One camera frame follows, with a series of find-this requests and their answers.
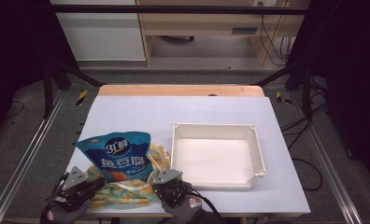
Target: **black glove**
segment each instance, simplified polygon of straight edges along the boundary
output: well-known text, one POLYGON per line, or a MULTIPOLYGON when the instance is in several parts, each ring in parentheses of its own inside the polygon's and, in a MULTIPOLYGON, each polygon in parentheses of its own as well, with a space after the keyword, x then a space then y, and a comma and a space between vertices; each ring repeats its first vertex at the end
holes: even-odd
POLYGON ((40 217, 40 224, 72 224, 82 217, 89 206, 90 201, 86 201, 78 210, 66 211, 60 206, 59 202, 52 202, 48 205, 48 210, 44 210, 40 217))
MULTIPOLYGON (((187 187, 187 191, 192 193, 192 185, 183 181, 187 187)), ((173 215, 181 224, 191 222, 194 215, 202 209, 202 199, 191 194, 185 195, 182 202, 176 207, 170 207, 165 201, 162 201, 162 208, 166 213, 173 215)))

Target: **snack food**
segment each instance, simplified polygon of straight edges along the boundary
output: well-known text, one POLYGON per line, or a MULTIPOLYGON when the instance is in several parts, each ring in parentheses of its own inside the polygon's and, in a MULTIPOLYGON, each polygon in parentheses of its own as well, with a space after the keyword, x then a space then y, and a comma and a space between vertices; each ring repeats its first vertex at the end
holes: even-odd
POLYGON ((109 133, 77 143, 108 182, 146 181, 153 170, 147 157, 149 145, 150 134, 142 132, 109 133))

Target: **white plastic tray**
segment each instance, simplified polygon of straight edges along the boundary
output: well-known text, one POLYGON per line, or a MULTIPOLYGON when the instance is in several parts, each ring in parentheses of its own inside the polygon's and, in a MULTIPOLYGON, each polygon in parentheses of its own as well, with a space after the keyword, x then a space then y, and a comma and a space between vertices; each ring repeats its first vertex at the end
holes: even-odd
POLYGON ((250 189, 265 176, 253 125, 174 125, 171 167, 198 189, 250 189))

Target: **white tabletop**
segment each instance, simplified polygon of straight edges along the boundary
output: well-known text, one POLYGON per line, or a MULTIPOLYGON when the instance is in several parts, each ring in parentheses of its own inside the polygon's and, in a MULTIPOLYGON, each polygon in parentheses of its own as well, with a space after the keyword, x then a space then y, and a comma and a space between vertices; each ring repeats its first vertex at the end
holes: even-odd
MULTIPOLYGON (((169 152, 175 123, 255 125, 266 176, 247 190, 200 191, 227 217, 298 217, 310 213, 306 196, 267 97, 97 96, 79 140, 113 132, 150 133, 169 152)), ((92 162, 76 148, 67 166, 92 162)), ((211 211, 206 203, 204 209, 211 211)), ((169 217, 159 203, 89 209, 93 217, 169 217)))

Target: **blue snack bag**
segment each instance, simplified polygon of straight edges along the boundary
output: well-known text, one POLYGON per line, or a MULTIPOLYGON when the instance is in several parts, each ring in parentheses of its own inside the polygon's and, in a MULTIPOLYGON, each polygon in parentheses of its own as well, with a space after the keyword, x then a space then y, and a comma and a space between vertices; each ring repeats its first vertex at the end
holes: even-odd
POLYGON ((109 133, 77 142, 77 147, 94 163, 108 182, 141 179, 153 171, 147 157, 150 134, 109 133))

